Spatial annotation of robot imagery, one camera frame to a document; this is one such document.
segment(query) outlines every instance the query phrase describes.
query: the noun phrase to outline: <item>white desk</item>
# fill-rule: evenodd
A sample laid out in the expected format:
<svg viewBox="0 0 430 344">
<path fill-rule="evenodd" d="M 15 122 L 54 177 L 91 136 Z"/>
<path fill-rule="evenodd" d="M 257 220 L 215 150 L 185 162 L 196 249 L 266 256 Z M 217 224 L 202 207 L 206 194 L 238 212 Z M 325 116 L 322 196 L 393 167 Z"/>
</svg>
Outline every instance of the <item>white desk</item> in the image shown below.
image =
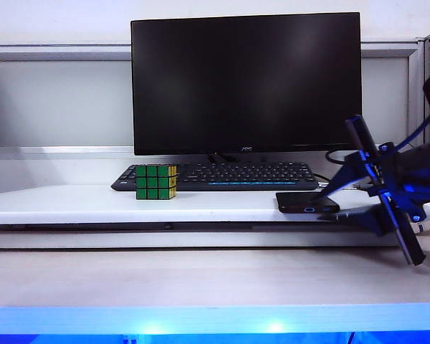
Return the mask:
<svg viewBox="0 0 430 344">
<path fill-rule="evenodd" d="M 0 252 L 0 333 L 430 330 L 420 239 L 418 267 L 394 247 Z"/>
</svg>

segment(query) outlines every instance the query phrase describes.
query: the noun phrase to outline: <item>black cable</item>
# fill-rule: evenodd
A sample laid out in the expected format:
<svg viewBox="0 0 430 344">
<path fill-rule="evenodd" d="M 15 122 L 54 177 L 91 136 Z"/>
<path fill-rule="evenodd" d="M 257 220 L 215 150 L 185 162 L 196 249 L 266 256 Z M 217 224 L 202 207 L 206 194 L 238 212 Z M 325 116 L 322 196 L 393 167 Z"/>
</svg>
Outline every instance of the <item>black cable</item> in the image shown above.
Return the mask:
<svg viewBox="0 0 430 344">
<path fill-rule="evenodd" d="M 398 152 L 399 150 L 401 150 L 403 147 L 405 147 L 406 145 L 411 145 L 410 142 L 416 138 L 417 135 L 419 135 L 422 131 L 425 130 L 426 126 L 430 124 L 430 115 L 422 122 L 422 124 L 420 124 L 420 126 L 415 129 L 415 131 L 410 134 L 410 136 L 408 136 L 407 138 L 405 138 L 403 141 L 401 141 L 397 146 L 395 146 L 392 150 L 390 150 L 387 153 L 382 154 L 381 156 L 377 157 L 377 158 L 368 158 L 364 161 L 361 162 L 357 162 L 355 164 L 366 164 L 366 163 L 378 163 L 379 161 L 382 161 L 383 159 L 393 155 L 394 153 Z M 331 163 L 336 163 L 338 165 L 344 165 L 346 164 L 345 161 L 340 161 L 340 160 L 336 160 L 333 158 L 330 158 L 330 154 L 336 152 L 337 150 L 329 150 L 326 154 L 325 157 L 328 161 L 330 161 Z"/>
<path fill-rule="evenodd" d="M 352 343 L 352 340 L 353 340 L 353 336 L 355 335 L 355 332 L 352 332 L 351 334 L 350 334 L 350 337 L 349 337 L 349 340 L 347 341 L 347 344 L 351 344 Z"/>
<path fill-rule="evenodd" d="M 345 161 L 342 160 L 336 160 L 330 157 L 331 153 L 337 152 L 338 149 L 333 149 L 333 150 L 329 150 L 327 153 L 325 153 L 325 159 L 327 159 L 328 161 L 330 161 L 331 163 L 336 163 L 338 165 L 344 165 Z"/>
<path fill-rule="evenodd" d="M 318 177 L 318 178 L 320 178 L 320 179 L 323 179 L 324 181 L 331 181 L 331 179 L 329 179 L 329 178 L 327 178 L 327 177 L 325 177 L 325 176 L 322 176 L 321 174 L 318 174 L 318 173 L 314 173 L 314 176 L 316 176 L 316 177 Z"/>
<path fill-rule="evenodd" d="M 430 124 L 430 115 L 425 119 L 424 122 L 422 122 L 422 124 L 420 124 L 419 127 L 417 127 L 417 129 L 415 129 L 415 131 L 412 132 L 412 134 L 410 134 L 410 136 L 405 138 L 403 141 L 401 141 L 397 146 L 395 146 L 392 150 L 390 150 L 386 154 L 383 154 L 382 156 L 380 156 L 376 159 L 373 159 L 373 161 L 371 161 L 371 163 L 377 163 L 378 161 L 380 161 L 384 158 L 387 158 L 388 156 L 391 156 L 392 154 L 401 150 L 403 147 L 408 145 L 414 138 L 416 138 L 416 136 L 418 134 L 420 134 L 422 131 L 424 131 L 428 124 Z"/>
</svg>

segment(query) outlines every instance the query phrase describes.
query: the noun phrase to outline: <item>wall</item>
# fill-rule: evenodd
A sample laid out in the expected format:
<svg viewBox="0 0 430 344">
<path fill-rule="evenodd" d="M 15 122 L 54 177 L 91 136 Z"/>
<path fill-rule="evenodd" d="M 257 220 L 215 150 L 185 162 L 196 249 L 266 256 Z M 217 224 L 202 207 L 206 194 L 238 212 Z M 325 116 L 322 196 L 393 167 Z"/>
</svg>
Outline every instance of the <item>wall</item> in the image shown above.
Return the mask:
<svg viewBox="0 0 430 344">
<path fill-rule="evenodd" d="M 430 0 L 0 0 L 0 43 L 129 42 L 131 19 L 359 11 L 363 39 L 430 34 Z"/>
</svg>

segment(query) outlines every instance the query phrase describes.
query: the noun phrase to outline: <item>black monitor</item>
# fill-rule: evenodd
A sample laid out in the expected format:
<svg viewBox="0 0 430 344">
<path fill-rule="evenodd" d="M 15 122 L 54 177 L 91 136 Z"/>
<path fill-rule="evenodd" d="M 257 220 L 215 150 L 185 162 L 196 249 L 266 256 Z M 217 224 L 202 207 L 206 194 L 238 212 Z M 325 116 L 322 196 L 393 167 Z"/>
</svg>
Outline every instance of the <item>black monitor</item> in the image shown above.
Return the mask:
<svg viewBox="0 0 430 344">
<path fill-rule="evenodd" d="M 359 13 L 131 22 L 136 155 L 349 149 Z"/>
</svg>

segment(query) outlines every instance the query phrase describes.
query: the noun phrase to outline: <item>keyboard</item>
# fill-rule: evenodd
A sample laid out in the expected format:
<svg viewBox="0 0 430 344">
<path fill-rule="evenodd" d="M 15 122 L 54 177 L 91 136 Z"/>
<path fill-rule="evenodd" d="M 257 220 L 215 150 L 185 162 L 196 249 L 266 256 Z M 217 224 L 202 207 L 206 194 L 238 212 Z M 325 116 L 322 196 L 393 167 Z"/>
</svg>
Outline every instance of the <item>keyboard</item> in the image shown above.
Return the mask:
<svg viewBox="0 0 430 344">
<path fill-rule="evenodd" d="M 177 191 L 305 191 L 318 182 L 306 163 L 198 163 L 177 165 Z M 135 165 L 111 186 L 135 191 Z"/>
</svg>

